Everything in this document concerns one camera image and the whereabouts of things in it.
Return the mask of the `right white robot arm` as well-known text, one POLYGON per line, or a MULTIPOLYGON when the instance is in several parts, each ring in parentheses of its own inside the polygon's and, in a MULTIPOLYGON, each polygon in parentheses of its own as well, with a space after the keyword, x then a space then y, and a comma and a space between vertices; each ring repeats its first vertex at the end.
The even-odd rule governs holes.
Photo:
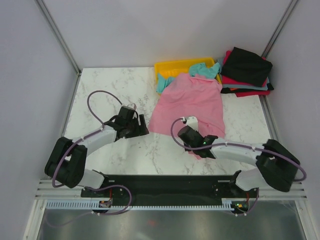
POLYGON ((227 159, 255 167, 234 173, 229 191, 235 197, 266 186, 287 193, 300 166, 300 161, 274 139, 268 139, 264 144, 228 142, 215 135, 202 136, 190 126, 183 127, 177 136, 187 150, 201 158, 227 159))

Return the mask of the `pink t shirt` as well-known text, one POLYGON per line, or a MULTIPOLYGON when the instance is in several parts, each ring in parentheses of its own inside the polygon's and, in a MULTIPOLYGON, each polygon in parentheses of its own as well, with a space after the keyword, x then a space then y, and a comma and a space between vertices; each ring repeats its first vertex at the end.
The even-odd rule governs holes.
POLYGON ((170 136, 174 120, 196 117, 198 131, 202 136, 224 138, 226 127, 223 120, 221 90, 222 85, 214 78, 179 74, 160 95, 152 112, 148 130, 170 136))

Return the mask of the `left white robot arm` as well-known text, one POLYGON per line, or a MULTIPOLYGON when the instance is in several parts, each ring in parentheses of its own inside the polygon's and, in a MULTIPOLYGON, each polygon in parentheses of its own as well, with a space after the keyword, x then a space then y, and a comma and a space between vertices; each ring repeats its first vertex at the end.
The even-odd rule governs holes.
POLYGON ((122 138, 148 134, 145 116, 131 107, 122 106, 117 115, 87 135, 74 139, 60 137, 50 154, 44 173, 62 186, 90 188, 99 197, 104 197, 109 193, 110 185, 104 181, 102 173, 86 168, 87 157, 122 138))

